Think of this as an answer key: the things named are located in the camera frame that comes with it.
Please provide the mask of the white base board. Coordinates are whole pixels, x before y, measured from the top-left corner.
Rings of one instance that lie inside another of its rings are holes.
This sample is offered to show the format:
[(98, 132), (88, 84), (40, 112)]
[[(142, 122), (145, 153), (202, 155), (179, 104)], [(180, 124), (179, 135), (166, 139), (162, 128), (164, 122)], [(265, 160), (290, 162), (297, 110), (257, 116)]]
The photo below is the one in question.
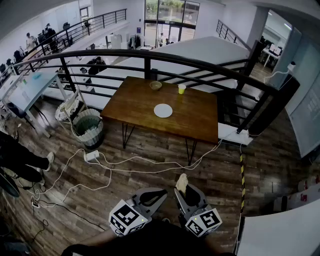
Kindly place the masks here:
[(253, 138), (249, 136), (247, 130), (242, 130), (240, 133), (237, 133), (236, 127), (224, 123), (218, 123), (218, 138), (223, 139), (226, 142), (242, 144), (245, 146), (253, 141)]

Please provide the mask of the yellow black striped tape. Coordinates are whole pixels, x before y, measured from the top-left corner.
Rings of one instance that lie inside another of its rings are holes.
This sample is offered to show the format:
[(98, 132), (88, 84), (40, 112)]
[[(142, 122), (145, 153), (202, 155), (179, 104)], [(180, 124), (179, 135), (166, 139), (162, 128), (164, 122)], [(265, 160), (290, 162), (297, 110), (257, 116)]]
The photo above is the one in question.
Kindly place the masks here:
[(240, 214), (243, 213), (245, 207), (245, 194), (246, 194), (246, 187), (245, 187), (245, 172), (244, 172), (244, 162), (243, 162), (243, 154), (240, 153), (240, 171), (241, 171), (241, 209)]

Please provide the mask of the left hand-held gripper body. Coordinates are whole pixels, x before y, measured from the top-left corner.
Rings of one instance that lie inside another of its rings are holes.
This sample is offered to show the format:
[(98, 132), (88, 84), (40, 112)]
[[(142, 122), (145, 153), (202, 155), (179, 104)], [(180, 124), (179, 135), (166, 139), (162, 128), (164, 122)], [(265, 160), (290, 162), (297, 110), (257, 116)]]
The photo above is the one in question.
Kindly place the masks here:
[(112, 231), (123, 237), (132, 234), (152, 221), (150, 216), (151, 206), (143, 206), (140, 203), (140, 196), (144, 192), (159, 191), (161, 188), (148, 187), (138, 189), (129, 199), (120, 200), (109, 213), (109, 225)]

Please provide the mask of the black stair railing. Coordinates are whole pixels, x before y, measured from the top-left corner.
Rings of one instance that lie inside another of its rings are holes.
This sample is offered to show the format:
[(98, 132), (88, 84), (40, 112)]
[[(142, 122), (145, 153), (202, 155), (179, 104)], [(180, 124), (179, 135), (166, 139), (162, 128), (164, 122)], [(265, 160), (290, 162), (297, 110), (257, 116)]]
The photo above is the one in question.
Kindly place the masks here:
[(218, 37), (221, 39), (224, 39), (230, 43), (242, 46), (249, 51), (252, 49), (250, 46), (247, 45), (245, 41), (243, 41), (235, 32), (233, 32), (220, 19), (217, 22), (216, 32), (218, 34)]

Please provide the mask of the small grey bin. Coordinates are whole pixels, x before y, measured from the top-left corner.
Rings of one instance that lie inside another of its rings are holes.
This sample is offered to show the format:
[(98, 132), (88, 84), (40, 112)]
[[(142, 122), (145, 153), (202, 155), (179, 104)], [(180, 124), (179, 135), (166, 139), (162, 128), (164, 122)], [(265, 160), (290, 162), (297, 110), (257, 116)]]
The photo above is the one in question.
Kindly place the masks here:
[(273, 211), (276, 213), (285, 212), (288, 207), (288, 197), (277, 197), (273, 202)]

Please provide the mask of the white power strip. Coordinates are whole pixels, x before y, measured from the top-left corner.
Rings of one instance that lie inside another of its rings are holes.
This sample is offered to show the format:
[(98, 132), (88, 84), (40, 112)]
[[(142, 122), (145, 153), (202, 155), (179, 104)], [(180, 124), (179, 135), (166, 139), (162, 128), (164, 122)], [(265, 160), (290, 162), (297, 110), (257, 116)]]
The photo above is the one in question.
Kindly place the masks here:
[(83, 158), (84, 158), (84, 161), (88, 163), (88, 162), (90, 162), (92, 160), (97, 159), (99, 156), (100, 156), (99, 151), (95, 150), (95, 151), (92, 151), (92, 152), (89, 152), (89, 153), (85, 153)]

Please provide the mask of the light blue table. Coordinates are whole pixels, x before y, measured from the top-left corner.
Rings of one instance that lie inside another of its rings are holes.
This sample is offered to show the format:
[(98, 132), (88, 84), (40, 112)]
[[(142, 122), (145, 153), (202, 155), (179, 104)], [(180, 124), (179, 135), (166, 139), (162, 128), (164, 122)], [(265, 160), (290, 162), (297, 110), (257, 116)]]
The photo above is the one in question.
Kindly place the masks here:
[(14, 104), (25, 113), (23, 120), (32, 121), (47, 138), (51, 135), (31, 113), (31, 108), (53, 82), (56, 82), (63, 98), (67, 99), (57, 72), (33, 72), (26, 76), (12, 75), (0, 88), (0, 101), (5, 105), (8, 102)]

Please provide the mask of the clothes rack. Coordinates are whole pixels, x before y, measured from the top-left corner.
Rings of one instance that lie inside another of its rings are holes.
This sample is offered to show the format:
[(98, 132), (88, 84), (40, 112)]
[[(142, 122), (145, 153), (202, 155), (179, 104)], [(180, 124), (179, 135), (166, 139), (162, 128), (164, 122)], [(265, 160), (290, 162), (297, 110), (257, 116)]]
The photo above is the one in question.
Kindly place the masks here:
[(140, 50), (145, 46), (145, 38), (140, 35), (131, 35), (128, 43), (128, 48), (131, 50)]

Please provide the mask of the person's left forearm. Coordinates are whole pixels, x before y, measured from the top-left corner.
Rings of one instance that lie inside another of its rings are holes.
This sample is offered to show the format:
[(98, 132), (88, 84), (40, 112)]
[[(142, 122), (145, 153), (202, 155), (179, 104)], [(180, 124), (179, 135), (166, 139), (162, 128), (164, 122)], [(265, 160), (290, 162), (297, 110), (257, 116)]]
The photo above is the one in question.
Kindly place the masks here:
[(117, 238), (117, 235), (113, 232), (112, 229), (101, 232), (93, 237), (85, 239), (80, 242), (81, 245), (85, 246), (103, 246), (104, 244)]

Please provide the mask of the black gallery railing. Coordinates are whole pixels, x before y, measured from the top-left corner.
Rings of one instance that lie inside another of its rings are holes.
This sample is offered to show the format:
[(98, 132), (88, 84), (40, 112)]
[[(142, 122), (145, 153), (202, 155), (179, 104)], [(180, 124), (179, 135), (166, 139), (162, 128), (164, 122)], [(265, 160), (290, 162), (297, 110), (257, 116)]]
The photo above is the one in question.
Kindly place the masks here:
[(3, 77), (8, 77), (15, 73), (18, 75), (26, 75), (29, 71), (37, 70), (47, 64), (48, 60), (39, 60), (41, 57), (60, 53), (71, 47), (79, 40), (90, 36), (92, 33), (106, 28), (109, 25), (117, 24), (118, 22), (127, 19), (127, 9), (120, 9), (112, 12), (107, 12), (95, 17), (89, 17), (74, 25), (69, 23), (63, 26), (61, 31), (56, 32), (48, 24), (35, 41), (35, 47), (31, 50), (24, 50), (23, 54), (14, 58), (14, 62), (8, 67), (5, 64), (0, 64), (0, 80)]

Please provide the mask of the white chair with patterned cushion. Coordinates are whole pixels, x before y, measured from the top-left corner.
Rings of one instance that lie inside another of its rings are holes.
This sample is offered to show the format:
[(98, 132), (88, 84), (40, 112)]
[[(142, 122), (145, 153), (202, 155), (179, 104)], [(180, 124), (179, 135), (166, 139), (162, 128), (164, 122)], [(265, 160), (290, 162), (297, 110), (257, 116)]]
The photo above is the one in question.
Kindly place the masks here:
[(55, 111), (55, 119), (58, 121), (60, 126), (68, 133), (66, 125), (72, 125), (73, 120), (84, 110), (87, 110), (88, 106), (82, 95), (79, 87), (76, 91), (63, 101)]

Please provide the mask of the black curved metal railing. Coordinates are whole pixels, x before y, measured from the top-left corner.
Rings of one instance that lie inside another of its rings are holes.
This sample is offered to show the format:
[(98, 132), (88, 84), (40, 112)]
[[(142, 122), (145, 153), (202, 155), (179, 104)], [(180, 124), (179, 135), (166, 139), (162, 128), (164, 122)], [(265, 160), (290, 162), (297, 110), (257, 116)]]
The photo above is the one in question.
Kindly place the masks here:
[[(93, 64), (68, 64), (66, 58), (94, 56), (135, 58), (143, 62), (139, 66), (106, 64), (107, 71), (138, 72), (145, 79), (158, 79), (159, 82), (175, 84), (186, 83), (187, 88), (216, 94), (218, 114), (222, 123), (236, 127), (238, 133), (247, 130), (251, 137), (259, 136), (273, 122), (300, 87), (300, 83), (290, 73), (287, 74), (280, 89), (249, 77), (247, 71), (253, 64), (251, 59), (212, 64), (169, 53), (128, 49), (93, 49), (55, 53), (40, 57), (40, 61), (48, 60), (48, 63), (36, 70), (30, 70), (29, 73), (40, 69), (62, 68), (64, 72), (61, 75), (66, 78), (71, 89), (76, 85), (72, 77), (124, 81), (120, 75), (69, 72), (69, 68), (89, 69)], [(152, 74), (151, 69), (157, 69), (158, 74)]]

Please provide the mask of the white round plate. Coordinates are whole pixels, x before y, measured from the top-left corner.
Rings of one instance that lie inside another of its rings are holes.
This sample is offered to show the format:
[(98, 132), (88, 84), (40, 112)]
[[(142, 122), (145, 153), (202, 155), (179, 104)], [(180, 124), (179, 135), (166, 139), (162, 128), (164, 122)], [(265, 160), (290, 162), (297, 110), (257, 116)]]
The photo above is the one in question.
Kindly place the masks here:
[(154, 114), (159, 118), (168, 118), (173, 113), (172, 107), (165, 103), (156, 105), (153, 111), (154, 111)]

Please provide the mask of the white desk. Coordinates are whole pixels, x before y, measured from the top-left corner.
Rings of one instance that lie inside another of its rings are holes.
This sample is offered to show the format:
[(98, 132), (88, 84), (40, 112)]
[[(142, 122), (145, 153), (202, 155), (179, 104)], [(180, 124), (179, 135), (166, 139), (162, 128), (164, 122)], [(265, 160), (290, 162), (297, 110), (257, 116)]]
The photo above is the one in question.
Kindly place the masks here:
[(320, 256), (320, 199), (281, 213), (246, 217), (237, 256)]

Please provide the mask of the white box with red label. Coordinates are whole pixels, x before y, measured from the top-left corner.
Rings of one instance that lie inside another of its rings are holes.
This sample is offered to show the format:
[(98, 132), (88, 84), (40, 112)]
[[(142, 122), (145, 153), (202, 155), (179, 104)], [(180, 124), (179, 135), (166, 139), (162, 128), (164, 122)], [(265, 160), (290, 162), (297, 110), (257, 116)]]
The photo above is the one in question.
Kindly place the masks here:
[(299, 192), (305, 191), (308, 188), (317, 185), (320, 183), (320, 175), (312, 175), (306, 179), (301, 180), (297, 185), (297, 190)]
[(320, 199), (320, 183), (288, 197), (288, 209), (295, 209)]

